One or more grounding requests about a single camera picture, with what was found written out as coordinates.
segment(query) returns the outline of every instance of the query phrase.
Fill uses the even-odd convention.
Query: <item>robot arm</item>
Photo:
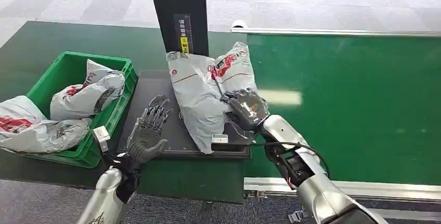
[[[155,97],[138,118],[127,141],[127,153],[108,153],[110,139],[105,127],[92,130],[99,144],[106,167],[96,184],[96,190],[77,224],[120,223],[131,199],[136,194],[142,166],[162,153],[166,139],[161,139],[162,126],[168,119],[166,95]]]
[[[374,224],[387,223],[338,189],[327,177],[317,153],[281,116],[270,115],[264,99],[251,89],[225,93],[221,99],[229,104],[244,130],[261,134],[265,154],[280,171],[291,189],[297,190],[302,205],[317,223]]]

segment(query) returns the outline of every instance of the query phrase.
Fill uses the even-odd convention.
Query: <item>label sticker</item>
[[[193,53],[193,39],[189,14],[174,14],[176,37],[180,51],[185,54]]]

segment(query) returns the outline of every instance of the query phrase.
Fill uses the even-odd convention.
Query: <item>robot finger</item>
[[[148,118],[148,115],[149,115],[151,109],[152,109],[151,107],[146,107],[146,108],[144,109],[144,112],[142,113],[142,116],[141,116],[141,120],[142,120],[143,122],[147,121],[147,118]]]
[[[155,120],[154,125],[158,126],[158,128],[161,128],[162,125],[167,121],[170,114],[173,112],[173,109],[163,109],[161,114],[158,116],[158,118]]]
[[[168,110],[166,112],[166,114],[164,116],[162,116],[161,122],[159,123],[159,126],[158,126],[159,129],[162,129],[162,126],[167,122],[170,111],[173,111],[173,110],[172,109]]]
[[[247,87],[247,91],[255,96],[257,96],[257,92],[255,90],[253,90],[253,88],[251,87]]]
[[[154,107],[157,104],[160,104],[162,101],[165,100],[165,98],[167,97],[167,94],[162,94],[162,95],[157,95],[155,96],[149,103],[149,106]]]
[[[159,105],[162,108],[168,108],[170,105],[170,100],[168,98],[165,98],[164,101]]]
[[[227,98],[237,98],[237,94],[236,94],[235,91],[233,91],[233,92],[226,91],[224,93],[224,97],[227,97]]]
[[[161,118],[162,113],[163,113],[164,111],[165,111],[164,108],[162,108],[162,107],[158,107],[158,110],[156,110],[156,112],[153,114],[153,118],[151,119],[150,122],[151,122],[153,125],[155,125],[157,119]]]
[[[237,91],[241,96],[245,96],[246,94],[249,94],[249,92],[245,89],[240,89],[239,91]]]
[[[230,100],[230,98],[229,98],[229,97],[226,97],[226,96],[222,96],[222,97],[220,98],[220,101],[222,101],[222,102],[224,102],[224,103],[228,103],[229,100]]]
[[[151,122],[153,121],[153,119],[154,119],[156,113],[158,112],[158,109],[159,109],[159,105],[158,105],[158,104],[155,105],[155,106],[151,109],[151,111],[149,112],[148,117],[147,117],[147,123],[151,123]]]
[[[138,134],[139,129],[140,129],[140,123],[141,123],[141,119],[137,118],[135,124],[133,125],[132,132],[130,133],[129,137],[127,138],[126,148],[128,148],[128,146],[132,142],[133,138],[136,137],[136,135]]]
[[[242,105],[240,104],[240,102],[237,99],[235,99],[235,98],[230,99],[228,104],[230,105],[231,109],[234,111],[235,114],[237,114],[238,112],[241,112]]]

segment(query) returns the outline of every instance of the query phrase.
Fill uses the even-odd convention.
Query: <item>yellow warning label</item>
[[[180,46],[182,48],[182,52],[183,53],[185,53],[185,54],[189,53],[187,37],[181,37],[180,38]]]

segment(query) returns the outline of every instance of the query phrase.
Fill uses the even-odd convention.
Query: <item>green table surface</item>
[[[245,35],[209,33],[211,56],[227,52]],[[25,95],[63,51],[129,58],[136,71],[167,70],[159,29],[27,22],[2,48],[0,101]],[[0,178],[93,188],[104,170],[84,169],[0,151]],[[240,203],[243,161],[155,160],[144,170],[139,190],[150,195]]]
[[[270,112],[322,154],[333,180],[441,185],[441,37],[249,34],[247,42],[258,89],[301,98],[267,98]],[[254,159],[245,174],[279,175]]]

